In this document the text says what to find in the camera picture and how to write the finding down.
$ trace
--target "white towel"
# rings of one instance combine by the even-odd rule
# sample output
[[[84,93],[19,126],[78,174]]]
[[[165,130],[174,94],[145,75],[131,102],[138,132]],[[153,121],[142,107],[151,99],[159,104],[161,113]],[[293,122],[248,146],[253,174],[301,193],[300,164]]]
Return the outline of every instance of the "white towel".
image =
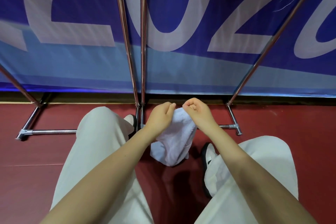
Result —
[[[150,145],[150,155],[162,164],[172,167],[189,157],[189,149],[196,133],[191,117],[178,108],[168,128]]]

